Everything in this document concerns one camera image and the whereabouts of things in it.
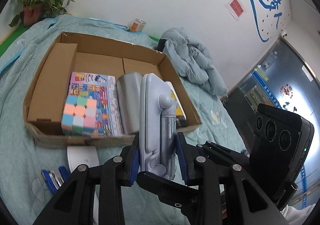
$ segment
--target green cube tile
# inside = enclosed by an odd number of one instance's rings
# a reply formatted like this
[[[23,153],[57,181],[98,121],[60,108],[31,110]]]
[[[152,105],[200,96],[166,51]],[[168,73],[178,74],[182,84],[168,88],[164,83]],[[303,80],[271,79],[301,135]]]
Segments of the green cube tile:
[[[72,126],[72,134],[73,135],[81,135],[81,132],[83,131],[83,126]]]
[[[77,105],[85,107],[86,104],[87,104],[87,99],[86,98],[81,97],[81,96],[77,97]]]

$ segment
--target blue and silver object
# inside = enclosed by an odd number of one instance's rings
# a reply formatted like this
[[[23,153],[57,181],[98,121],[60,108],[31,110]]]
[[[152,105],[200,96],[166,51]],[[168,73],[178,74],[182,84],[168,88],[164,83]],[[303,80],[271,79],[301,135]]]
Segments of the blue and silver object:
[[[53,171],[41,170],[42,177],[49,191],[54,195],[69,177],[69,172],[64,166],[60,166]]]
[[[168,84],[153,73],[144,75],[140,86],[140,171],[174,179],[176,108]]]

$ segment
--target open cardboard box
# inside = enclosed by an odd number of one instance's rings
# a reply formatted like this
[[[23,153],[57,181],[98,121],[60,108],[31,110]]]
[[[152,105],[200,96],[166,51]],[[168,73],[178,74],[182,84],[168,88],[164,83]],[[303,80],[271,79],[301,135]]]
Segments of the open cardboard box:
[[[36,144],[130,145],[134,135],[121,137],[65,136],[61,129],[64,104],[73,71],[115,76],[128,72],[154,73],[170,81],[186,114],[185,134],[194,131],[200,117],[168,57],[158,51],[103,37],[62,32],[42,59],[23,102],[23,118]]]

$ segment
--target plant pot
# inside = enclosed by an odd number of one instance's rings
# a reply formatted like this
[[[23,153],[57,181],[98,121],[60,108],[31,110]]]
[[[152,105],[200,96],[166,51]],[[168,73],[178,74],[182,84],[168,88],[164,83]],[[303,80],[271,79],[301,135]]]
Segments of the plant pot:
[[[34,9],[29,10],[29,7],[23,8],[23,25],[30,27],[39,21],[41,15],[42,3],[38,4]]]

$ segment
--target orange label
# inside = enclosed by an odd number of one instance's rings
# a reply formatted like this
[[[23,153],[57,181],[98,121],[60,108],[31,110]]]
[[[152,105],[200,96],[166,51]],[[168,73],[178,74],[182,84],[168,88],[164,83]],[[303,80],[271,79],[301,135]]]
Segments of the orange label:
[[[131,31],[135,32],[137,30],[137,27],[138,27],[138,24],[134,22],[131,26]]]

